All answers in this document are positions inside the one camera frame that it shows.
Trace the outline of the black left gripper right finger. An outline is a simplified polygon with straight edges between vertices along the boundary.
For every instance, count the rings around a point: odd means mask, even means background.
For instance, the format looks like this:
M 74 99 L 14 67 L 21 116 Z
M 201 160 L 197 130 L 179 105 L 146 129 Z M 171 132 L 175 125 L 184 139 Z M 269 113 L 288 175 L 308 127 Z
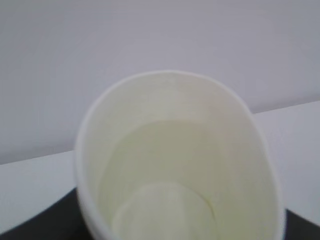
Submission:
M 285 240 L 320 240 L 320 227 L 286 210 Z

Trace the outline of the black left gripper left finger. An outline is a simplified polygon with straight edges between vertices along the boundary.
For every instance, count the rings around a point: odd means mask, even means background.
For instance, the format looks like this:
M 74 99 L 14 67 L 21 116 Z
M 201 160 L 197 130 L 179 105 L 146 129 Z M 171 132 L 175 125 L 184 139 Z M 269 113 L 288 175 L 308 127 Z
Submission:
M 0 235 L 2 240 L 91 240 L 71 190 L 55 204 Z

